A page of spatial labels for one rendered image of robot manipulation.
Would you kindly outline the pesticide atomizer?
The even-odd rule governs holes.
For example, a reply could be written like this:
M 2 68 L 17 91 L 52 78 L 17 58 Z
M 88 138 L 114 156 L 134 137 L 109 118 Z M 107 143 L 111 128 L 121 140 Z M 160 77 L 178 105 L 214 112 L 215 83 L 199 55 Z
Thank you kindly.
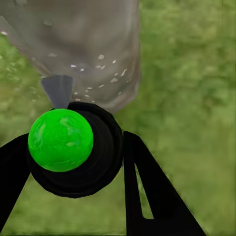
M 114 116 L 96 104 L 70 102 L 75 81 L 50 75 L 40 85 L 54 107 L 32 125 L 27 164 L 45 190 L 61 197 L 93 195 L 124 164 L 124 139 Z

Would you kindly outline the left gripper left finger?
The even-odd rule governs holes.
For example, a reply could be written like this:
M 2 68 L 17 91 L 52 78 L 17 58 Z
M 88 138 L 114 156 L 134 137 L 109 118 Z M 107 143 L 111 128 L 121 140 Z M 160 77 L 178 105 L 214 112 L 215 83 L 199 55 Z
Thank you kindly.
M 0 233 L 28 179 L 28 134 L 0 147 Z

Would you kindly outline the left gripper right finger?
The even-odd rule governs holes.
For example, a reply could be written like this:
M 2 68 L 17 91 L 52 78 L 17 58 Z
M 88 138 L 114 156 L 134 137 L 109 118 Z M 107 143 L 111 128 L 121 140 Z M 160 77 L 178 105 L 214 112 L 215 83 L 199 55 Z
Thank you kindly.
M 123 136 L 127 236 L 206 236 L 143 140 Z M 135 164 L 154 219 L 143 217 Z

